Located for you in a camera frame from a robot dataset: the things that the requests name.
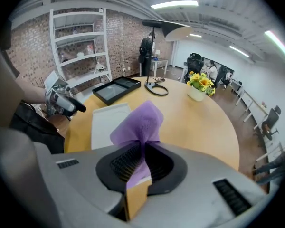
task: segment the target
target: fluorescent light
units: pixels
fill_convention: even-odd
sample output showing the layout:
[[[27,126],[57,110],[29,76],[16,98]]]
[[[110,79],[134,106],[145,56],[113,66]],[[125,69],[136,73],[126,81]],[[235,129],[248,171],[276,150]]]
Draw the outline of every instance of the fluorescent light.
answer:
[[[174,6],[198,6],[197,1],[174,1],[174,2],[164,2],[152,5],[151,7],[154,9],[160,9],[165,7],[174,7]]]
[[[276,37],[276,35],[274,33],[272,33],[270,30],[266,31],[265,34],[273,40],[273,42],[276,43],[276,45],[281,49],[281,51],[284,53],[285,55],[285,45],[279,40],[278,37]]]
[[[195,37],[200,37],[201,38],[201,36],[199,36],[199,35],[194,35],[194,34],[190,34],[191,36],[195,36]]]
[[[232,47],[232,46],[229,46],[229,47],[230,47],[231,49],[234,49],[235,51],[239,52],[240,54],[243,54],[244,56],[249,57],[246,53],[240,51],[239,49],[236,49],[236,48],[234,48],[234,47]]]

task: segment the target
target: black tray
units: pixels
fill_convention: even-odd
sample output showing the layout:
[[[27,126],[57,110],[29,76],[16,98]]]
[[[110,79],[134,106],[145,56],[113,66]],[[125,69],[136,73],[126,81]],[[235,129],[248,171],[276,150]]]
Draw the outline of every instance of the black tray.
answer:
[[[110,83],[94,89],[93,94],[106,105],[110,105],[127,93],[139,88],[140,86],[142,86],[142,83],[138,80],[120,77],[114,79]]]

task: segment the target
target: ceiling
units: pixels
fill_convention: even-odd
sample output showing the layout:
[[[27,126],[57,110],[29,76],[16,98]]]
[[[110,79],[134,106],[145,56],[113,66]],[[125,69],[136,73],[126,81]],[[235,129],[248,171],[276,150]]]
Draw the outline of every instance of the ceiling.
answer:
[[[14,17],[47,3],[68,0],[23,0]],[[153,10],[150,6],[175,0],[101,0],[136,10],[150,19],[174,21],[192,26],[193,33],[224,47],[248,53],[254,61],[268,54],[281,55],[264,35],[267,30],[281,31],[276,16],[262,0],[197,0],[197,7],[174,7]]]

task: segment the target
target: white metal shelving unit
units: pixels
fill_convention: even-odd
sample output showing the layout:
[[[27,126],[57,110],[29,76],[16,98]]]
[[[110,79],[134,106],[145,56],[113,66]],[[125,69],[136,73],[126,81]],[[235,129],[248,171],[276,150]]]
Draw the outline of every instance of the white metal shelving unit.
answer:
[[[78,33],[78,34],[55,38],[55,31],[58,29],[66,29],[78,26],[94,26],[94,21],[99,18],[103,19],[102,32]],[[106,36],[106,9],[103,9],[103,12],[71,12],[71,13],[61,13],[56,15],[54,15],[54,10],[51,9],[49,17],[49,32],[50,32],[50,40],[51,40],[54,61],[59,74],[64,79],[66,79],[66,77],[63,73],[62,69],[63,67],[71,63],[78,62],[80,60],[91,57],[105,56],[106,58],[106,65],[107,65],[106,71],[103,72],[90,71],[88,73],[73,77],[67,81],[71,88],[78,86],[79,84],[82,84],[91,79],[101,77],[104,75],[107,76],[107,78],[110,81],[112,80],[109,54],[108,54],[107,36]],[[84,55],[82,57],[76,57],[63,63],[60,62],[57,48],[65,47],[74,43],[92,41],[98,36],[104,37],[104,48],[105,48],[104,52]]]

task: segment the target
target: white flower pot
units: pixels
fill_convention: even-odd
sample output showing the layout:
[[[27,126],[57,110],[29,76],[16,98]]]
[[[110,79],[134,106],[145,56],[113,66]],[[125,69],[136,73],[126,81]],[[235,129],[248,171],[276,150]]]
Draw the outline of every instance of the white flower pot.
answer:
[[[205,98],[205,92],[201,92],[194,87],[188,87],[188,95],[195,101],[202,101]]]

